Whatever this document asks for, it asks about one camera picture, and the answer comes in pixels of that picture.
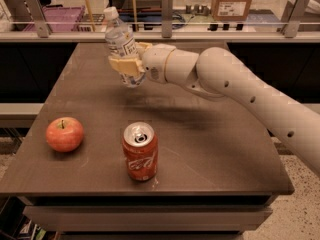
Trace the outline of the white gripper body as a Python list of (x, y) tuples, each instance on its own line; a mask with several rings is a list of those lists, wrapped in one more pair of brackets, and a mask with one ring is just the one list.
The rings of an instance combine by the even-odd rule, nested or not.
[(146, 76), (150, 81), (165, 84), (165, 69), (169, 55), (176, 49), (175, 46), (157, 44), (147, 49), (142, 55), (142, 64)]

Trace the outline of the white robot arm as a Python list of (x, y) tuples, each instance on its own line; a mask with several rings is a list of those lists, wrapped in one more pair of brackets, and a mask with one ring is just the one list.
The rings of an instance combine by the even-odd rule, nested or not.
[(320, 176), (320, 114), (266, 84), (223, 48), (198, 54), (166, 44), (137, 47), (135, 55), (109, 56), (111, 68), (134, 77), (144, 73), (153, 82), (174, 84), (208, 100), (233, 99)]

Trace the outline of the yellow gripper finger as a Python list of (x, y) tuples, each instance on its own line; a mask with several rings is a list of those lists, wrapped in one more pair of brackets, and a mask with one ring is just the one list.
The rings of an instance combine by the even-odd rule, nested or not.
[(136, 49), (140, 56), (142, 56), (148, 49), (152, 48), (153, 44), (148, 42), (137, 42)]
[(145, 72), (142, 61), (138, 58), (115, 58), (109, 56), (108, 61), (113, 70), (128, 76), (137, 77)]

